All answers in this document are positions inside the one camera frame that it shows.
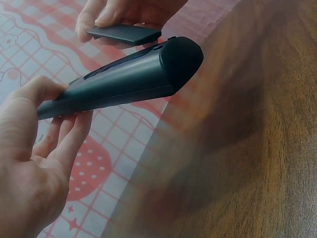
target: black remote control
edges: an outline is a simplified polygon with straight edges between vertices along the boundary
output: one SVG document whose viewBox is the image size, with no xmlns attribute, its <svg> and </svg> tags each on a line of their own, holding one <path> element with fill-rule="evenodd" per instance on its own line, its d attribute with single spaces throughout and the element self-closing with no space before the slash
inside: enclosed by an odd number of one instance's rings
<svg viewBox="0 0 317 238">
<path fill-rule="evenodd" d="M 56 100 L 38 107 L 39 120 L 171 96 L 192 78 L 203 59 L 192 40 L 170 38 L 72 81 Z"/>
</svg>

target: hand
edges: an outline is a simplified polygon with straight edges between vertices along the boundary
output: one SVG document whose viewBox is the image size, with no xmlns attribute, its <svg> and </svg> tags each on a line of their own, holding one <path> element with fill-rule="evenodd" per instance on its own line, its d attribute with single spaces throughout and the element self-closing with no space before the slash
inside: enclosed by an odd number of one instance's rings
<svg viewBox="0 0 317 238">
<path fill-rule="evenodd" d="M 92 120 L 86 112 L 51 122 L 34 145 L 36 108 L 65 87 L 37 77 L 11 94 L 0 109 L 0 237 L 36 237 L 62 212 L 70 172 Z"/>
<path fill-rule="evenodd" d="M 122 23 L 161 30 L 186 2 L 187 0 L 88 0 L 77 18 L 75 31 L 78 39 L 85 43 L 91 39 L 86 31 L 95 25 L 107 27 Z M 115 44 L 105 39 L 98 41 L 102 44 Z"/>
</svg>

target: wooden table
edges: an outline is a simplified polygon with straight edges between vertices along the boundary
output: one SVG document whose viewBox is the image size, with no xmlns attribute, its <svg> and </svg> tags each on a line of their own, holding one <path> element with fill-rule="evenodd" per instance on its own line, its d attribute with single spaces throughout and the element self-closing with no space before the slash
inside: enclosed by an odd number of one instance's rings
<svg viewBox="0 0 317 238">
<path fill-rule="evenodd" d="M 241 0 L 203 48 L 104 237 L 317 237 L 317 0 Z"/>
</svg>

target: tablecloth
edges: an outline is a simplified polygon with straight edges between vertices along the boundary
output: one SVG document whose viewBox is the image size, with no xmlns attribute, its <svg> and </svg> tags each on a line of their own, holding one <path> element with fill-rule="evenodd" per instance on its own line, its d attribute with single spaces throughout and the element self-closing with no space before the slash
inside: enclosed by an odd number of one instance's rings
<svg viewBox="0 0 317 238">
<path fill-rule="evenodd" d="M 189 1 L 163 29 L 201 43 L 236 0 Z M 81 44 L 74 27 L 84 0 L 0 0 L 0 103 L 36 75 L 69 83 L 136 52 L 95 41 Z M 100 238 L 168 102 L 168 98 L 95 110 L 92 129 L 71 173 L 61 216 L 39 238 Z M 50 120 L 39 123 L 37 141 Z"/>
</svg>

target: pink checkered pattern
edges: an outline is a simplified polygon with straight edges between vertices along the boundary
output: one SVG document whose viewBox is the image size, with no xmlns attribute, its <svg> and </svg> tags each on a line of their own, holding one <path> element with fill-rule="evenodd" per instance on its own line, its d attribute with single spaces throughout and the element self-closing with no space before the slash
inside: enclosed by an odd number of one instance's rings
<svg viewBox="0 0 317 238">
<path fill-rule="evenodd" d="M 137 51 L 77 42 L 75 19 L 83 2 L 0 1 L 0 90 L 5 96 L 36 75 L 68 83 L 101 65 Z M 110 223 L 166 99 L 109 107 L 94 112 L 90 135 L 71 174 L 70 194 L 61 216 L 40 238 L 99 238 Z M 37 141 L 50 120 L 41 121 Z"/>
</svg>

